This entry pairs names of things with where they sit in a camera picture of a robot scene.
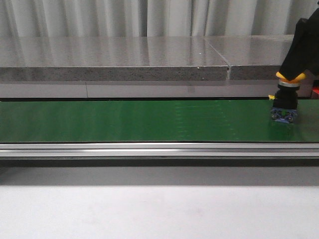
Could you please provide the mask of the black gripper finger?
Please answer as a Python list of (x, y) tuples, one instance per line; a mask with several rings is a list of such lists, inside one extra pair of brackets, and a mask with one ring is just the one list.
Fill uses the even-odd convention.
[(287, 80), (293, 80), (305, 70), (319, 74), (319, 11), (301, 18), (295, 28), (290, 49), (279, 69)]

